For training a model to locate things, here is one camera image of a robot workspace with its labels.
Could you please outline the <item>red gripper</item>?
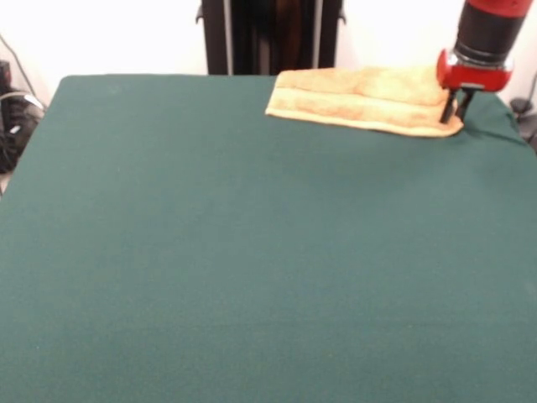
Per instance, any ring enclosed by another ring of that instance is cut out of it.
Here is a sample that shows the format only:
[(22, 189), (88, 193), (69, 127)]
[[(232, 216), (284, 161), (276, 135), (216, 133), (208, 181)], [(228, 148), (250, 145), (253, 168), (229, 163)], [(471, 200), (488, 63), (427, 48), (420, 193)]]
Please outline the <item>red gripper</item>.
[(501, 65), (475, 65), (460, 59), (452, 50), (442, 50), (436, 62), (436, 79), (439, 85), (443, 89), (449, 89), (449, 92), (440, 123), (449, 122), (457, 90), (463, 89), (463, 98), (457, 106), (455, 115), (464, 120), (475, 95), (473, 89), (482, 92), (500, 92), (507, 86), (513, 69), (511, 60)]

